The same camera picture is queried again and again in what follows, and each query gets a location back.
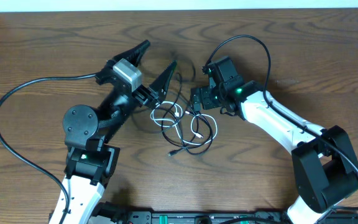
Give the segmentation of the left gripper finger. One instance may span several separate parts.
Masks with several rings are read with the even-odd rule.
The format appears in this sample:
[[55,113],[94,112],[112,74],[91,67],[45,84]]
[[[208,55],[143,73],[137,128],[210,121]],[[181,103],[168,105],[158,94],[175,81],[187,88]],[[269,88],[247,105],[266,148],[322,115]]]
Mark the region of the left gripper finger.
[[156,94],[157,96],[165,96],[170,80],[172,79],[172,76],[175,72],[175,69],[177,67],[177,61],[174,60],[171,62],[171,64],[149,85],[149,90]]
[[114,56],[112,59],[116,62],[120,61],[121,59],[125,59],[133,66],[138,67],[142,57],[144,56],[149,47],[150,42],[148,40],[145,40],[134,48]]

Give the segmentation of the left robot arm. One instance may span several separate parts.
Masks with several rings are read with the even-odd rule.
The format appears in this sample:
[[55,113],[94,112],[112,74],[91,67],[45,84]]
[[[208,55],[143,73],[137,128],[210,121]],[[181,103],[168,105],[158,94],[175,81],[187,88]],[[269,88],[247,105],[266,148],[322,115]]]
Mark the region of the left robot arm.
[[114,56],[96,73],[96,83],[110,83],[113,90],[97,107],[76,105],[63,117],[68,148],[65,177],[50,223],[87,223],[113,175],[120,149],[108,142],[141,106],[150,109],[166,98],[177,66],[172,61],[149,87],[142,84],[141,58],[148,40]]

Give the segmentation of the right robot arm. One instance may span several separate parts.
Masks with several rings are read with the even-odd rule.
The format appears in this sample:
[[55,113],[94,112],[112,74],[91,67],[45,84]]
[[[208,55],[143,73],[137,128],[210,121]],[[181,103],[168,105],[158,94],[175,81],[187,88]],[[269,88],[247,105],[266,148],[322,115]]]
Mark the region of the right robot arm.
[[358,160],[345,130],[325,129],[290,111],[261,84],[245,81],[229,57],[207,62],[202,71],[209,84],[192,88],[195,110],[238,116],[291,154],[298,198],[287,210],[290,223],[317,223],[358,190]]

